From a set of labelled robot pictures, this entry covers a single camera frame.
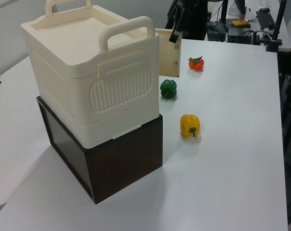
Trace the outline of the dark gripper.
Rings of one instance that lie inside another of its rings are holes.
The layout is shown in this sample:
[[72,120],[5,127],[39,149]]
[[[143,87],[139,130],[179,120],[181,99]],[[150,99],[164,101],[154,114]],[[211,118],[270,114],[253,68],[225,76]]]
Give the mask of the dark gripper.
[[174,29],[169,37],[170,42],[177,42],[180,36],[179,31],[186,30],[184,21],[185,0],[174,0],[167,13],[167,28]]

